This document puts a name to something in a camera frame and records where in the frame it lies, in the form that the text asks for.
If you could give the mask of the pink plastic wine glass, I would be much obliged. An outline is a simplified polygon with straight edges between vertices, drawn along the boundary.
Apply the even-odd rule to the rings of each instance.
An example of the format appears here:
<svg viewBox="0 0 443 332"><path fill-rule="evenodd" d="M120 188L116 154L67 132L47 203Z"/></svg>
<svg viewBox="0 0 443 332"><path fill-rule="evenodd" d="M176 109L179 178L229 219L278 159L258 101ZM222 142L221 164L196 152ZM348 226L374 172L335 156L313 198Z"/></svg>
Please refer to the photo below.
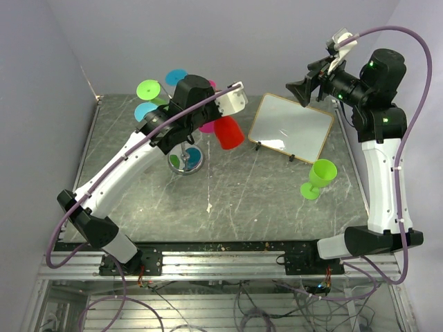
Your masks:
<svg viewBox="0 0 443 332"><path fill-rule="evenodd" d="M216 84L214 81L209 80L211 87L213 87L214 90L216 90ZM214 126L214 121L212 122L207 122L206 124L202 125L199 130L201 133L214 133L215 131L215 126Z"/></svg>

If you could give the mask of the red plastic wine glass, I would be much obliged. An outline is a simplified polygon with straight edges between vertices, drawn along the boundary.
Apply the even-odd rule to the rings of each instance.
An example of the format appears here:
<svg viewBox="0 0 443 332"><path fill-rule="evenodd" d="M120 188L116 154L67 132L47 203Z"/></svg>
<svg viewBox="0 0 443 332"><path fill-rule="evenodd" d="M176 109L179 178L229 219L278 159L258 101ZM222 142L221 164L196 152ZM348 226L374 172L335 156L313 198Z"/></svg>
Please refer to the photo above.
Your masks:
<svg viewBox="0 0 443 332"><path fill-rule="evenodd" d="M234 149L244 142L244 134L231 116L217 119L214 123L214 131L222 149Z"/></svg>

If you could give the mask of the blue plastic wine glass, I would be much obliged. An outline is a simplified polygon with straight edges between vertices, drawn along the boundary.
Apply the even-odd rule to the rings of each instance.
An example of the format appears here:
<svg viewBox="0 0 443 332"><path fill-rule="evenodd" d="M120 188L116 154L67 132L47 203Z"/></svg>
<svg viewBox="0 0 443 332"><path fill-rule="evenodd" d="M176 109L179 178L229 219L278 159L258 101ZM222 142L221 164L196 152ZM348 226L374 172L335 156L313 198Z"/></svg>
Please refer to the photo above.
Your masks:
<svg viewBox="0 0 443 332"><path fill-rule="evenodd" d="M173 69L165 76L165 83L169 86L176 86L187 74L188 72L182 68Z"/></svg>

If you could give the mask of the green plastic wine glass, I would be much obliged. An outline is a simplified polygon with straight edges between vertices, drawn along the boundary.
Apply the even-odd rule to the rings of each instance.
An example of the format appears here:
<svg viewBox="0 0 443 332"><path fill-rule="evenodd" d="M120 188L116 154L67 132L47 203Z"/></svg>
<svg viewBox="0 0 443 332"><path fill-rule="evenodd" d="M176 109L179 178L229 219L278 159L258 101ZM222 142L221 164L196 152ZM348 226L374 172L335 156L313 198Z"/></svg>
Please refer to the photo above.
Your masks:
<svg viewBox="0 0 443 332"><path fill-rule="evenodd" d="M161 92L164 92L164 89L157 80L144 80L136 87L136 95L139 99L157 106L169 103L160 96Z"/></svg>

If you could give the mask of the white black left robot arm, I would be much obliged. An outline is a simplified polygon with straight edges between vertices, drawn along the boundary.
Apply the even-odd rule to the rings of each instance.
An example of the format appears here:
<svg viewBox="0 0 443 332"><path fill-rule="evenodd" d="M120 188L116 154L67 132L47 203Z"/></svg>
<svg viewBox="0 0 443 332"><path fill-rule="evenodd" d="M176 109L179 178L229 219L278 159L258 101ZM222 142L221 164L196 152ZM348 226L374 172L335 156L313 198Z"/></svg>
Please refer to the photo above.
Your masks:
<svg viewBox="0 0 443 332"><path fill-rule="evenodd" d="M141 128L131 133L88 183L58 195L65 211L63 219L70 221L88 245L112 256L126 275L133 275L143 265L143 252L109 218L113 204L152 163L177 145L191 142L197 128L220 119L224 108L219 103L229 93L229 89L217 92L204 77L185 76L169 102L148 111Z"/></svg>

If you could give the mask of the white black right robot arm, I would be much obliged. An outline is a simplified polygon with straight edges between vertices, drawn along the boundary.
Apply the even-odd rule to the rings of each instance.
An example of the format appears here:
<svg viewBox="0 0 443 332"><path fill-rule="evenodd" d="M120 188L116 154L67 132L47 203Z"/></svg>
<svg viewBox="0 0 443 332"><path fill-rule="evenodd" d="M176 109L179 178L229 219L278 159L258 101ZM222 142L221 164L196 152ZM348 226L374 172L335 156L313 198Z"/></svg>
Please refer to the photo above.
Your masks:
<svg viewBox="0 0 443 332"><path fill-rule="evenodd" d="M346 72L344 62L335 65L333 61L328 56L309 64L301 81L285 86L302 107L308 106L311 93L318 89L318 100L330 95L352 108L352 124L368 171L370 207L366 225L318 240L318 249L305 257L306 268L315 274L323 272L330 259L397 252L424 242L407 210L397 156L407 130L406 114L393 103L406 74L404 57L394 50L377 49L358 77Z"/></svg>

